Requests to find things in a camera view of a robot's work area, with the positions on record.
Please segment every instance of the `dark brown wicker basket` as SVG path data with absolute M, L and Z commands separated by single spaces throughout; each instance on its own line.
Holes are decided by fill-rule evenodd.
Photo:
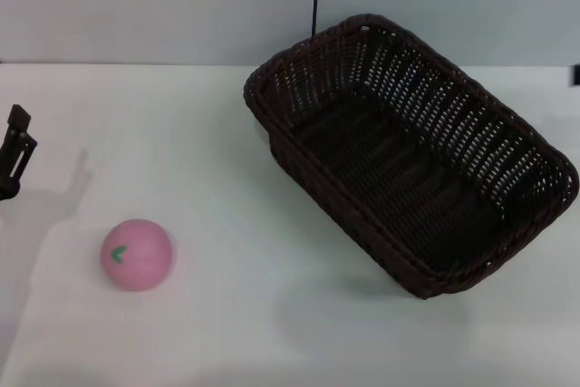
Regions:
M 377 15 L 277 54 L 245 98 L 280 166 L 420 298 L 474 286 L 578 193 L 561 152 Z

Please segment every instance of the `green leaf mark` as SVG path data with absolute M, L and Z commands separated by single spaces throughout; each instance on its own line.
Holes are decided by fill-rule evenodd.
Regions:
M 111 257 L 117 263 L 123 263 L 123 259 L 121 258 L 121 254 L 127 250 L 127 246 L 123 245 L 121 247 L 116 247 L 111 251 Z

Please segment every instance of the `white table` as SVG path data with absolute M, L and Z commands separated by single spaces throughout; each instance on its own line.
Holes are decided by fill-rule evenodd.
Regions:
M 0 118 L 22 104 L 39 142 L 0 203 L 2 386 L 579 385 L 580 201 L 475 288 L 412 299 L 276 165 L 252 71 L 0 65 Z M 566 69 L 467 72 L 580 168 Z M 178 254 L 132 294 L 98 252 L 135 217 Z

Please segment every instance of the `pink ball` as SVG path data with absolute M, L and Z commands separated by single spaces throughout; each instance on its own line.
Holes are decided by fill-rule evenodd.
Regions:
M 155 287 L 171 269 L 173 249 L 165 230 L 147 219 L 130 219 L 102 242 L 101 264 L 109 278 L 126 290 Z

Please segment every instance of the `basket rim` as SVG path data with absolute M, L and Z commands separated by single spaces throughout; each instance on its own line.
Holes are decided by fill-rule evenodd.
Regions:
M 258 69 L 256 69 L 246 81 L 244 88 L 244 96 L 250 109 L 257 109 L 260 112 L 259 121 L 267 121 L 269 126 L 265 125 L 268 131 L 274 130 L 274 133 L 281 134 L 285 140 L 289 141 L 294 148 L 305 156 L 314 165 L 315 169 L 319 171 L 322 175 L 330 176 L 328 179 L 331 180 L 333 186 L 338 190 L 338 194 L 348 203 L 353 204 L 357 211 L 364 217 L 364 219 L 371 225 L 388 243 L 389 246 L 397 251 L 408 265 L 417 270 L 420 274 L 425 276 L 429 280 L 434 280 L 437 282 L 448 283 L 450 280 L 458 278 L 466 278 L 469 276 L 480 275 L 482 270 L 487 266 L 487 262 L 498 262 L 500 264 L 505 263 L 517 252 L 519 252 L 523 247 L 517 246 L 517 249 L 498 249 L 498 247 L 491 247 L 489 251 L 486 251 L 484 256 L 478 259 L 478 262 L 469 267 L 455 270 L 455 271 L 437 271 L 425 264 L 422 259 L 413 255 L 408 248 L 402 244 L 402 242 L 394 237 L 388 230 L 385 224 L 383 224 L 373 213 L 373 211 L 361 201 L 355 198 L 350 190 L 343 186 L 340 180 L 334 179 L 332 172 L 325 167 L 324 163 L 321 162 L 316 156 L 297 140 L 295 135 L 283 124 L 279 119 L 265 107 L 260 99 L 255 98 L 250 91 L 250 88 L 258 89 L 258 94 L 262 94 L 266 87 L 269 85 L 270 80 L 274 74 L 276 74 L 282 67 L 287 63 L 291 63 L 294 60 L 307 55 L 308 53 L 318 49 L 328 40 L 336 39 L 337 37 L 343 36 L 345 34 L 355 34 L 358 32 L 364 32 L 363 27 L 379 28 L 386 31 L 391 31 L 397 33 L 399 37 L 404 38 L 410 44 L 412 44 L 413 49 L 418 51 L 420 55 L 429 63 L 433 64 L 440 72 L 452 81 L 456 82 L 460 86 L 466 89 L 473 97 L 479 98 L 479 100 L 486 106 L 486 108 L 495 112 L 501 121 L 513 125 L 519 131 L 519 133 L 526 137 L 538 151 L 541 151 L 547 157 L 551 158 L 554 164 L 557 165 L 563 172 L 567 173 L 568 187 L 570 188 L 570 200 L 566 202 L 565 205 L 559 207 L 558 213 L 555 213 L 552 219 L 549 219 L 547 224 L 550 224 L 554 219 L 566 211 L 572 204 L 574 199 L 578 194 L 578 186 L 580 184 L 578 179 L 578 172 L 570 160 L 553 146 L 551 146 L 546 139 L 542 137 L 527 121 L 522 119 L 513 110 L 511 110 L 506 104 L 502 103 L 497 97 L 488 92 L 479 82 L 471 79 L 464 73 L 457 65 L 449 61 L 444 56 L 438 54 L 430 46 L 424 43 L 415 34 L 407 31 L 392 22 L 391 20 L 381 16 L 381 15 L 355 15 L 352 16 L 338 25 L 332 26 L 319 34 L 316 34 L 310 38 L 303 40 L 297 44 L 294 44 L 289 49 L 283 50 L 275 54 L 268 62 L 264 63 Z

